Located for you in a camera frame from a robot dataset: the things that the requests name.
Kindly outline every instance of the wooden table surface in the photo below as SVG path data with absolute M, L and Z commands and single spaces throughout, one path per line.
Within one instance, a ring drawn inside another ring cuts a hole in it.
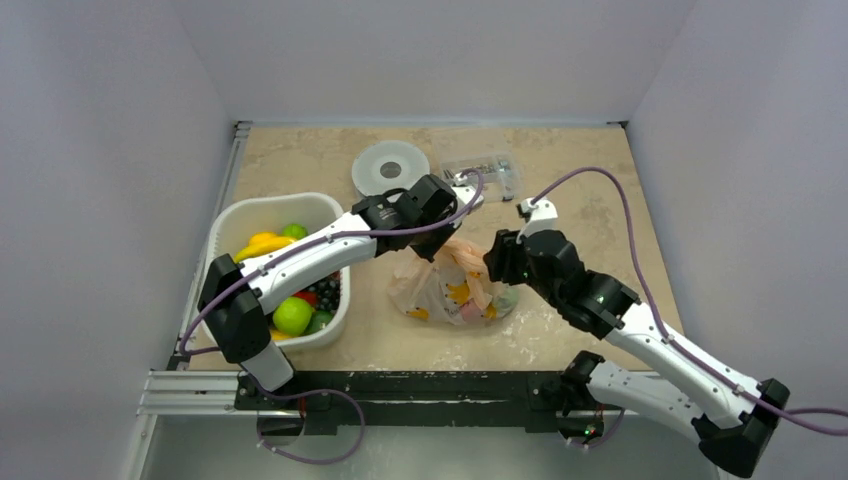
M 354 158 L 382 140 L 417 145 L 436 166 L 435 128 L 253 128 L 233 201 L 303 191 L 326 193 L 343 209 L 357 201 L 350 177 Z M 535 195 L 559 176 L 595 165 L 624 185 L 642 268 L 663 319 L 682 332 L 662 256 L 624 131 L 610 128 L 504 128 L 523 170 L 524 192 Z M 549 195 L 557 226 L 574 242 L 587 268 L 609 273 L 639 292 L 621 201 L 612 183 L 596 173 L 570 180 Z M 518 229 L 515 203 L 486 203 L 456 237 L 491 247 L 500 228 Z M 482 327 L 422 322 L 399 312 L 386 294 L 391 271 L 410 252 L 389 253 L 352 267 L 352 295 L 341 337 L 327 347 L 288 354 L 302 370 L 560 370 L 580 350 L 591 350 L 630 370 L 644 363 L 606 342 L 571 328 L 526 287 L 504 319 Z M 202 329 L 195 347 L 210 345 Z M 219 353 L 195 356 L 193 370 L 231 370 Z

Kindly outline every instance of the gray circle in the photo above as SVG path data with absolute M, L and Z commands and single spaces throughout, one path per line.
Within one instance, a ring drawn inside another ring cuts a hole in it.
M 400 175 L 401 168 L 395 162 L 386 162 L 380 166 L 380 175 L 385 178 L 395 178 Z

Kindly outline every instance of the cable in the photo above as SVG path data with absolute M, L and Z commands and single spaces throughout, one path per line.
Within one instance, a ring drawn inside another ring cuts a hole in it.
M 477 199 L 480 197 L 481 192 L 483 191 L 483 174 L 480 172 L 480 170 L 477 170 L 476 168 L 468 168 L 466 170 L 463 170 L 462 174 L 466 177 L 469 174 L 474 174 L 477 177 L 477 189 L 474 191 L 474 195 L 471 196 L 471 200 L 467 204 L 460 208 L 459 211 L 443 220 L 440 220 L 430 225 L 425 225 L 423 227 L 406 228 L 403 230 L 355 230 L 346 232 L 343 231 L 331 233 L 329 237 L 331 240 L 336 240 L 338 238 L 345 237 L 399 237 L 403 235 L 418 235 L 419 233 L 425 233 L 431 230 L 436 230 L 438 228 L 444 227 L 445 225 L 452 223 L 453 221 L 462 217 L 466 213 L 470 212 L 471 209 L 474 207 L 474 204 L 477 202 Z M 215 307 L 217 307 L 222 301 L 224 301 L 225 298 L 230 296 L 233 292 L 241 288 L 243 285 L 250 283 L 251 280 L 261 275 L 262 270 L 271 269 L 278 263 L 288 258 L 291 258 L 292 256 L 297 255 L 300 252 L 309 250 L 310 248 L 315 247 L 317 245 L 321 245 L 327 241 L 329 241 L 327 237 L 319 237 L 305 242 L 298 242 L 294 244 L 291 249 L 283 252 L 280 256 L 270 260 L 268 263 L 263 265 L 261 269 L 256 269 L 250 272 L 249 274 L 245 275 L 244 277 L 227 287 L 217 297 L 213 298 L 212 301 L 210 301 L 203 308 L 203 310 L 198 313 L 197 317 L 195 317 L 194 320 L 189 323 L 188 327 L 186 327 L 186 331 L 183 334 L 183 338 L 180 339 L 180 344 L 178 348 L 180 355 L 190 357 L 192 355 L 217 352 L 218 350 L 220 350 L 219 347 L 206 347 L 197 350 L 186 350 L 186 346 L 188 344 L 189 338 L 191 337 L 191 334 L 194 333 L 194 330 L 197 329 L 198 325 L 200 325 L 200 322 L 202 322 L 203 319 L 206 318 L 206 316 L 209 315 L 209 313 L 211 313 L 212 310 L 215 309 Z
M 480 197 L 481 192 L 483 191 L 483 174 L 480 172 L 480 170 L 478 170 L 476 168 L 468 168 L 466 170 L 463 170 L 462 174 L 466 177 L 470 174 L 475 175 L 477 177 L 477 188 L 475 189 L 474 194 L 471 196 L 471 200 L 466 205 L 464 205 L 461 209 L 459 209 L 459 211 L 457 211 L 453 215 L 450 215 L 449 217 L 447 217 L 443 220 L 439 220 L 438 222 L 435 222 L 435 223 L 430 224 L 430 225 L 425 225 L 423 227 L 407 228 L 407 229 L 403 229 L 403 230 L 360 230 L 360 231 L 347 231 L 347 232 L 331 233 L 331 234 L 329 234 L 329 238 L 328 237 L 320 237 L 320 238 L 315 238 L 315 239 L 312 239 L 312 240 L 309 240 L 309 241 L 306 241 L 306 242 L 297 243 L 297 244 L 293 245 L 291 249 L 283 252 L 277 258 L 270 260 L 268 263 L 263 265 L 261 268 L 257 268 L 256 270 L 245 275 L 244 277 L 242 277 L 241 279 L 239 279 L 238 281 L 236 281 L 235 283 L 233 283 L 232 285 L 227 287 L 223 292 L 218 294 L 218 296 L 213 298 L 198 313 L 197 317 L 195 317 L 194 320 L 192 320 L 192 322 L 186 328 L 186 331 L 183 334 L 183 338 L 180 339 L 180 344 L 179 344 L 179 348 L 178 348 L 180 354 L 187 356 L 187 357 L 190 357 L 192 355 L 199 355 L 201 353 L 209 353 L 209 352 L 215 352 L 215 351 L 220 350 L 220 348 L 217 347 L 217 346 L 216 347 L 200 348 L 200 349 L 197 349 L 197 350 L 187 350 L 186 345 L 188 343 L 188 339 L 191 337 L 191 334 L 194 333 L 194 330 L 196 330 L 197 327 L 200 325 L 200 322 L 202 322 L 203 319 L 206 318 L 206 316 L 209 315 L 209 313 L 212 310 L 215 309 L 215 307 L 217 307 L 222 301 L 224 301 L 225 298 L 230 296 L 233 292 L 237 291 L 239 288 L 248 284 L 251 280 L 253 280 L 256 277 L 258 277 L 259 275 L 261 275 L 262 270 L 268 270 L 268 269 L 274 267 L 275 265 L 279 264 L 280 262 L 286 260 L 287 258 L 291 258 L 293 255 L 296 255 L 300 252 L 306 251 L 306 250 L 308 250 L 312 247 L 315 247 L 317 245 L 321 245 L 324 242 L 333 241 L 333 240 L 336 240 L 338 238 L 346 238 L 346 237 L 398 237 L 398 236 L 402 236 L 402 235 L 418 235 L 419 233 L 425 233 L 425 232 L 429 232 L 431 230 L 436 230 L 438 228 L 444 227 L 445 225 L 448 225 L 448 224 L 454 222 L 455 220 L 459 219 L 460 217 L 462 217 L 466 213 L 470 212 L 471 209 L 474 207 L 474 204 L 477 202 L 477 199 Z M 353 455 L 354 452 L 356 452 L 356 450 L 359 448 L 360 444 L 362 443 L 362 438 L 365 436 L 365 413 L 363 413 L 362 407 L 359 406 L 359 404 L 356 402 L 356 400 L 354 400 L 353 397 L 351 397 L 350 395 L 348 395 L 344 392 L 340 392 L 338 390 L 332 390 L 332 389 L 329 389 L 329 388 L 322 388 L 322 389 L 318 389 L 318 390 L 310 390 L 308 392 L 302 392 L 302 393 L 298 393 L 298 394 L 294 394 L 294 395 L 275 395 L 275 394 L 265 390 L 264 388 L 262 388 L 262 386 L 259 384 L 258 381 L 256 381 L 256 379 L 253 376 L 251 376 L 251 380 L 256 385 L 256 388 L 260 392 L 262 392 L 262 394 L 264 396 L 266 396 L 270 399 L 287 401 L 287 400 L 305 398 L 305 397 L 308 397 L 308 396 L 311 396 L 311 395 L 318 395 L 318 394 L 336 395 L 336 396 L 342 397 L 345 400 L 347 400 L 348 402 L 350 402 L 350 404 L 353 405 L 353 408 L 356 409 L 356 413 L 359 415 L 359 435 L 356 437 L 356 441 L 354 442 L 353 446 L 351 446 L 350 449 L 348 449 L 348 451 L 346 451 L 345 453 L 343 453 L 339 456 L 336 456 L 336 457 L 326 458 L 326 459 L 313 459 L 313 458 L 301 457 L 299 455 L 295 455 L 293 453 L 289 453 L 289 452 L 285 452 L 283 450 L 280 450 L 277 447 L 268 443 L 262 437 L 262 431 L 260 430 L 260 424 L 259 424 L 258 421 L 256 423 L 256 435 L 259 437 L 259 444 L 257 446 L 264 447 L 272 453 L 276 453 L 277 455 L 282 455 L 286 458 L 289 458 L 291 460 L 295 460 L 295 461 L 298 461 L 298 462 L 307 463 L 307 464 L 310 464 L 310 465 L 329 465 L 331 463 L 341 462 L 341 461 L 347 459 L 348 457 Z
M 697 365 L 699 368 L 701 368 L 702 370 L 704 370 L 705 372 L 707 372 L 711 376 L 713 376 L 716 380 L 727 385 L 728 388 L 733 389 L 734 392 L 738 392 L 739 395 L 742 395 L 742 397 L 744 397 L 746 400 L 753 402 L 757 406 L 762 407 L 762 408 L 768 410 L 769 412 L 771 412 L 771 413 L 773 413 L 773 414 L 775 414 L 775 415 L 777 415 L 781 418 L 785 418 L 786 420 L 788 420 L 788 421 L 790 421 L 790 422 L 792 422 L 796 425 L 799 425 L 803 428 L 806 428 L 808 430 L 812 430 L 812 431 L 817 432 L 817 433 L 822 433 L 822 434 L 825 434 L 825 435 L 832 435 L 832 436 L 839 436 L 839 437 L 848 436 L 848 428 L 841 428 L 841 429 L 840 428 L 830 428 L 830 427 L 825 427 L 825 426 L 822 426 L 822 425 L 816 425 L 816 424 L 809 422 L 807 420 L 798 418 L 799 415 L 805 415 L 805 414 L 811 414 L 811 413 L 824 414 L 824 415 L 835 415 L 835 416 L 839 416 L 839 417 L 848 418 L 848 411 L 841 410 L 841 409 L 838 409 L 838 408 L 830 408 L 830 407 L 809 407 L 809 408 L 797 408 L 797 409 L 790 409 L 790 410 L 781 410 L 781 409 L 775 407 L 774 405 L 771 405 L 770 403 L 760 399 L 759 397 L 745 391 L 742 388 L 741 385 L 734 383 L 731 379 L 724 376 L 721 372 L 719 372 L 718 370 L 716 370 L 716 369 L 712 368 L 711 366 L 709 366 L 708 364 L 706 364 L 700 358 L 698 358 L 697 356 L 692 354 L 690 351 L 686 350 L 686 348 L 683 345 L 680 345 L 679 343 L 677 343 L 673 338 L 672 339 L 668 338 L 668 329 L 666 328 L 665 323 L 660 318 L 660 312 L 659 312 L 659 309 L 657 308 L 656 301 L 654 300 L 654 295 L 651 293 L 651 289 L 648 288 L 648 282 L 645 280 L 645 275 L 642 273 L 642 267 L 639 265 L 639 259 L 637 258 L 637 255 L 636 255 L 636 239 L 635 239 L 635 235 L 633 233 L 633 218 L 630 214 L 630 204 L 627 202 L 627 196 L 624 194 L 624 188 L 621 186 L 621 183 L 618 181 L 618 179 L 616 179 L 615 176 L 613 176 L 613 174 L 611 174 L 607 170 L 604 170 L 603 168 L 600 168 L 600 167 L 578 168 L 577 170 L 574 170 L 572 172 L 569 172 L 569 173 L 563 175 L 557 181 L 555 181 L 554 183 L 549 185 L 546 189 L 542 190 L 541 193 L 536 195 L 533 198 L 533 200 L 531 200 L 530 204 L 532 205 L 532 204 L 538 202 L 542 197 L 544 197 L 545 195 L 550 193 L 553 189 L 558 187 L 560 184 L 562 184 L 566 180 L 568 180 L 568 179 L 570 179 L 570 178 L 572 178 L 576 175 L 579 175 L 581 173 L 585 173 L 585 172 L 597 172 L 597 173 L 600 173 L 601 175 L 604 175 L 605 177 L 607 177 L 608 179 L 610 179 L 612 181 L 612 183 L 615 185 L 616 190 L 618 190 L 618 195 L 621 197 L 621 203 L 622 203 L 622 206 L 624 207 L 624 218 L 625 218 L 626 223 L 627 223 L 627 239 L 628 239 L 628 243 L 630 244 L 630 258 L 633 261 L 633 269 L 636 271 L 636 277 L 639 279 L 639 284 L 642 286 L 642 290 L 645 291 L 645 299 L 648 302 L 648 306 L 651 308 L 651 313 L 654 316 L 654 323 L 657 326 L 657 331 L 660 332 L 660 334 L 666 340 L 666 342 L 668 342 L 675 350 L 677 350 L 677 352 L 679 352 L 681 355 L 686 357 L 689 361 L 691 361 L 692 363 Z

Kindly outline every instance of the green fruit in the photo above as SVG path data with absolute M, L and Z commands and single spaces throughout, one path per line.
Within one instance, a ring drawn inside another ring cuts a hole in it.
M 306 330 L 312 317 L 312 305 L 302 298 L 289 297 L 274 311 L 274 326 L 277 330 L 298 336 Z
M 290 223 L 283 229 L 284 237 L 294 237 L 295 239 L 300 240 L 307 235 L 309 235 L 309 231 L 306 227 L 297 223 Z
M 324 310 L 316 310 L 315 313 L 312 314 L 312 320 L 309 322 L 309 326 L 306 327 L 306 330 L 303 331 L 304 335 L 312 335 L 313 333 L 320 332 L 330 322 L 333 321 L 333 314 L 330 312 L 325 312 Z

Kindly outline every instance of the white wall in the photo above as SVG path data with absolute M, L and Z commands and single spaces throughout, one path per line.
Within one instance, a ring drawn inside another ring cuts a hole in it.
M 227 115 L 165 0 L 0 2 L 0 478 L 115 479 Z
M 687 334 L 795 406 L 848 407 L 846 18 L 698 2 L 628 128 Z M 844 478 L 846 455 L 784 422 L 757 478 Z
M 694 0 L 174 3 L 238 119 L 606 122 Z

